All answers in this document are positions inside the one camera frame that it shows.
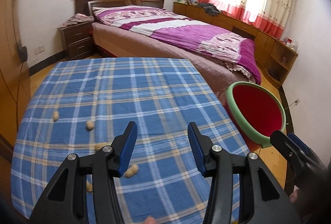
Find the person's right hand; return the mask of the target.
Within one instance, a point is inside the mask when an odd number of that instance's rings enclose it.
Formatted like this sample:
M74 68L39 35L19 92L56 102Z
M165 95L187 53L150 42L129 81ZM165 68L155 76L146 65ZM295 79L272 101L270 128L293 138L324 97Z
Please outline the person's right hand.
M289 196L289 200L292 204L295 204L298 199L299 189L296 189L292 192L292 194Z

